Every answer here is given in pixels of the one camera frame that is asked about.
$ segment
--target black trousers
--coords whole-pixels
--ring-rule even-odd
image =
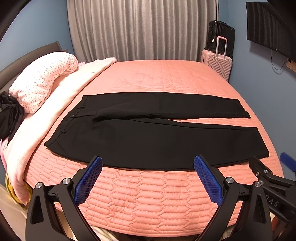
[[[127,169],[191,170],[202,154],[212,166],[269,156],[257,128],[168,119],[250,117],[238,100],[162,92],[83,96],[45,143],[63,157]]]

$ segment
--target polka dot pillow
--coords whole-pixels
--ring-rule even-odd
[[[50,95],[54,80],[71,74],[78,61],[72,54],[54,52],[32,62],[16,78],[9,94],[17,99],[26,113],[35,113]]]

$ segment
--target metal screw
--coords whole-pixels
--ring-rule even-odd
[[[37,188],[41,188],[41,187],[42,187],[42,183],[37,183],[37,184],[36,184],[36,187],[37,187]]]
[[[71,182],[71,179],[70,178],[65,178],[63,180],[63,184],[65,184],[65,185],[69,184],[70,182]]]
[[[254,184],[255,184],[255,186],[258,187],[258,188],[261,187],[261,183],[260,183],[260,182],[254,182]]]
[[[232,177],[228,177],[228,178],[226,178],[226,181],[228,183],[233,183],[234,182],[234,179]]]

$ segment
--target bed headboard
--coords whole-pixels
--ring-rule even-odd
[[[62,51],[62,48],[59,42],[56,41],[54,43],[32,50],[31,52],[12,62],[0,72],[0,93],[3,91],[8,92],[15,79],[30,63],[43,55],[59,51]]]

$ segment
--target yellow object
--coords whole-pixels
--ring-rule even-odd
[[[29,203],[29,202],[31,201],[31,197],[32,197],[33,189],[32,189],[32,188],[30,187],[30,185],[27,184],[25,181],[24,181],[24,183],[25,183],[25,186],[26,186],[27,190],[29,191],[29,201],[28,201],[28,203]],[[11,196],[11,198],[12,198],[14,201],[16,201],[17,203],[19,203],[19,204],[23,204],[23,203],[17,198],[17,196],[15,195],[15,191],[14,191],[12,185],[11,185],[11,182],[9,181],[9,178],[8,178],[7,173],[5,174],[5,185],[6,185],[6,189],[7,189],[8,193],[9,193],[9,195]]]

